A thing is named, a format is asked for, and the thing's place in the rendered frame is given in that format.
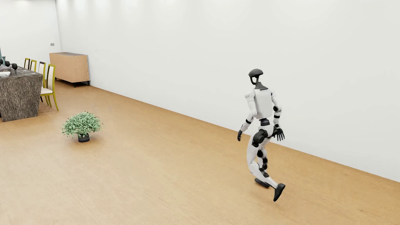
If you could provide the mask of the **green leafy plant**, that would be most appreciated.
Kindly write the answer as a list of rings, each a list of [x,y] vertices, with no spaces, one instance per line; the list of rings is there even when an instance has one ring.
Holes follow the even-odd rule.
[[[104,124],[98,116],[92,112],[83,111],[68,118],[62,124],[61,131],[67,137],[86,138],[90,137],[90,133],[102,131],[103,128]]]

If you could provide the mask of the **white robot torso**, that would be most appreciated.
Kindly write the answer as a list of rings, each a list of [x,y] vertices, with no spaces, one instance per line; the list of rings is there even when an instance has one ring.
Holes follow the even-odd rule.
[[[262,130],[267,132],[266,138],[270,139],[274,130],[274,105],[271,98],[271,89],[268,89],[261,82],[258,82],[253,90],[255,93],[254,100],[258,112],[256,119],[260,120],[260,125],[263,126]]]

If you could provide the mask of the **white right robot leg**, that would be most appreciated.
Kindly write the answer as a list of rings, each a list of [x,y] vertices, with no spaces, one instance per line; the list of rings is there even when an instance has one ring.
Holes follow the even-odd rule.
[[[267,150],[266,145],[269,143],[270,139],[265,139],[263,143],[259,144],[257,151],[257,161],[261,168],[261,173],[264,176],[269,176],[267,173]]]

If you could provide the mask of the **black robot head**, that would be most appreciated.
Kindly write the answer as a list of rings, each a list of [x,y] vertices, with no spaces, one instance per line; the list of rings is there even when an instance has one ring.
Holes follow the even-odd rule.
[[[248,76],[250,77],[251,83],[253,85],[256,85],[258,83],[259,76],[263,74],[263,71],[261,69],[252,69],[249,73]]]

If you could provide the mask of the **light wooden sideboard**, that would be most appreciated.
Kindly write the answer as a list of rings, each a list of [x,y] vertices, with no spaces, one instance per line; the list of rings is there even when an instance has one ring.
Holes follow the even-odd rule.
[[[55,66],[56,79],[76,83],[87,82],[90,85],[88,56],[71,52],[50,53],[50,62]]]

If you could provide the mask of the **dark marble dining table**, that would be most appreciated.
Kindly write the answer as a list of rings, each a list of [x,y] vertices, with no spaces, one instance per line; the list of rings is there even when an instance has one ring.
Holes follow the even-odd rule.
[[[0,118],[2,122],[26,119],[38,115],[43,75],[18,66],[15,71],[5,65],[0,72]]]

